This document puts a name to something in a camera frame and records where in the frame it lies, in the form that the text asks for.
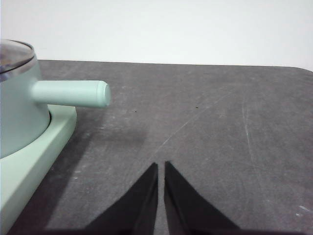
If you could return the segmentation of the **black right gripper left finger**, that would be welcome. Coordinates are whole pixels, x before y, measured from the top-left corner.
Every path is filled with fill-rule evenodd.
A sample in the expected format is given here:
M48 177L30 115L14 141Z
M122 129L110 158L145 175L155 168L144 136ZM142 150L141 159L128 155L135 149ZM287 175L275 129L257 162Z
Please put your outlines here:
M152 232L158 205L158 165L152 163L130 189L82 229L68 232Z

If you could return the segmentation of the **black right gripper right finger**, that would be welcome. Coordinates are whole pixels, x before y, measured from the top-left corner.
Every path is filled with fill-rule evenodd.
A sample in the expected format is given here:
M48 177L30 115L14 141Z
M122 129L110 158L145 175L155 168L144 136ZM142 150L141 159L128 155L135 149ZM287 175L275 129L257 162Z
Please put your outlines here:
M169 161L165 162L164 182L169 230L240 230L238 225L206 201Z

